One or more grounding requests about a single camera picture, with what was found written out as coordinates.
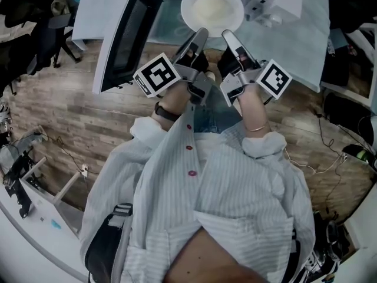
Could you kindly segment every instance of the striped shirt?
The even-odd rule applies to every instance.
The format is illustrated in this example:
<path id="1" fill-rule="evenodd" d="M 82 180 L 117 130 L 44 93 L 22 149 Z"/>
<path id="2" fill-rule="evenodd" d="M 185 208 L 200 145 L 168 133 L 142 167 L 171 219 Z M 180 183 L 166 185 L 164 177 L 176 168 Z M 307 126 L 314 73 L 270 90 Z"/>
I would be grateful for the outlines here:
<path id="1" fill-rule="evenodd" d="M 219 135 L 200 166 L 194 108 L 166 132 L 147 118 L 135 138 L 109 155 L 87 201 L 80 239 L 84 259 L 114 206 L 134 205 L 121 282 L 161 282 L 187 241 L 203 227 L 238 263 L 270 282 L 285 274 L 292 230 L 301 243 L 299 267 L 315 242 L 303 173 L 283 157 L 285 138 L 244 136 L 242 123 Z"/>

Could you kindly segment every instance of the wooden floor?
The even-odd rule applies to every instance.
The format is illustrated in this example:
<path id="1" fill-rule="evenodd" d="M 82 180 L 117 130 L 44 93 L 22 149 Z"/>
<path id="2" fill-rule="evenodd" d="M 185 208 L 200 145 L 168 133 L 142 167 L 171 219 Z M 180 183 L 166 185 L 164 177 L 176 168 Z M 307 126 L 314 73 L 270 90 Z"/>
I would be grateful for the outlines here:
<path id="1" fill-rule="evenodd" d="M 81 53 L 79 64 L 74 64 L 62 52 L 59 69 L 45 68 L 35 76 L 22 76 L 22 81 L 16 85 L 17 95 L 12 96 L 7 87 L 4 97 L 11 109 L 15 137 L 40 124 L 50 137 L 61 137 L 64 149 L 74 156 L 79 167 L 86 163 L 89 171 L 98 173 L 109 152 L 131 138 L 129 130 L 135 118 L 149 116 L 156 100 L 146 98 L 137 85 L 93 94 L 92 81 L 101 43 L 91 42 L 88 46 L 89 50 Z M 175 50 L 175 47 L 147 45 L 142 63 L 162 51 L 172 55 Z M 216 61 L 219 52 L 210 51 L 207 55 L 210 61 Z M 278 102 L 267 105 L 272 128 L 285 136 L 291 158 L 318 171 L 327 169 L 337 158 L 336 153 L 323 145 L 319 120 L 312 113 L 313 110 L 321 112 L 321 103 L 321 94 L 294 82 Z M 340 152 L 347 144 L 355 142 L 324 119 L 321 125 L 325 143 L 335 140 L 333 149 Z M 52 141 L 35 146 L 35 160 L 42 156 L 48 159 L 42 168 L 45 187 L 56 193 L 77 167 Z M 371 186 L 372 173 L 368 167 L 350 159 L 340 166 L 338 161 L 322 174 L 314 175 L 307 167 L 301 169 L 313 208 L 326 216 L 328 207 L 329 216 L 336 211 L 338 220 L 354 210 Z M 94 173 L 90 173 L 86 181 L 80 178 L 71 188 L 65 197 L 68 203 L 84 209 L 88 191 L 97 177 Z"/>

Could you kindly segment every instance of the shirt cuff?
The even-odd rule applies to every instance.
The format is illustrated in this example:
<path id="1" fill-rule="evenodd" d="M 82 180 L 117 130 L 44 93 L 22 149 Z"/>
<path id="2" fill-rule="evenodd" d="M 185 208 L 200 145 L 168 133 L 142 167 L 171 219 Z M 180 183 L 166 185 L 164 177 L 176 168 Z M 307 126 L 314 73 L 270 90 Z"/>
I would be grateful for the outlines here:
<path id="1" fill-rule="evenodd" d="M 280 133 L 269 132 L 261 138 L 245 137 L 242 140 L 242 149 L 250 157 L 260 158 L 281 152 L 287 142 Z"/>
<path id="2" fill-rule="evenodd" d="M 166 135 L 159 122 L 148 117 L 135 119 L 130 133 L 151 149 L 156 149 Z"/>

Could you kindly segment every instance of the jeans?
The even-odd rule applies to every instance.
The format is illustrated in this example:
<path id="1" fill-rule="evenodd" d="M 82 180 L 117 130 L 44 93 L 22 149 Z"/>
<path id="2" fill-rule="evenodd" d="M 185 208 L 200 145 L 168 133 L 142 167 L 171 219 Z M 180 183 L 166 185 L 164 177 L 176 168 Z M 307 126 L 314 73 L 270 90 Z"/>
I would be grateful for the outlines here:
<path id="1" fill-rule="evenodd" d="M 205 106 L 197 106 L 194 114 L 195 133 L 221 133 L 242 120 L 234 106 L 228 107 L 222 92 L 213 85 Z"/>

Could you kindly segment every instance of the white desk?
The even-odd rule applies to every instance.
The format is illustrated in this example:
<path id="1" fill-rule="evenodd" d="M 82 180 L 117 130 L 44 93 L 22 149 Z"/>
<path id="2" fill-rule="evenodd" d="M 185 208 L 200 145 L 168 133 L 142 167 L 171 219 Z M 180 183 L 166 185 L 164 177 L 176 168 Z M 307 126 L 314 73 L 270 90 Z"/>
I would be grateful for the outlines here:
<path id="1" fill-rule="evenodd" d="M 119 15 L 127 0 L 81 0 L 72 39 L 83 47 L 83 39 L 103 39 L 110 16 Z M 330 33 L 328 0 L 303 0 L 301 19 L 276 28 L 246 22 L 236 31 L 240 41 L 254 57 L 274 59 L 293 78 L 315 92 L 325 63 Z M 180 15 L 180 1 L 165 1 L 148 41 L 181 45 L 191 33 Z M 224 50 L 221 38 L 209 39 L 208 48 Z"/>

